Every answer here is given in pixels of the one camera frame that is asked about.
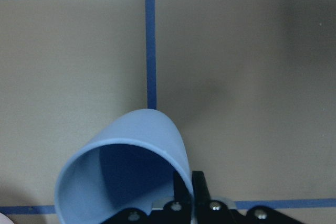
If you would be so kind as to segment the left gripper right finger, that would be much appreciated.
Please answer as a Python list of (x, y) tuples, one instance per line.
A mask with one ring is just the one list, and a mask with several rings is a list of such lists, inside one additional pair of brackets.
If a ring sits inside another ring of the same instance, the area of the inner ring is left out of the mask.
[(256, 205), (241, 214), (235, 206), (230, 208), (228, 203), (210, 196), (202, 171), (192, 172), (192, 185), (197, 223), (301, 223), (263, 205)]

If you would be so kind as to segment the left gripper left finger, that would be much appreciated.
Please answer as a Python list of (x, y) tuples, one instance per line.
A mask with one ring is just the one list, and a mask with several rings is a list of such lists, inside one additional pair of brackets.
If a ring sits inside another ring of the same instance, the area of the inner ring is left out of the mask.
[(190, 223), (192, 200), (178, 172), (173, 173), (173, 190), (174, 196), (154, 202), (149, 214), (138, 208), (126, 208), (104, 223)]

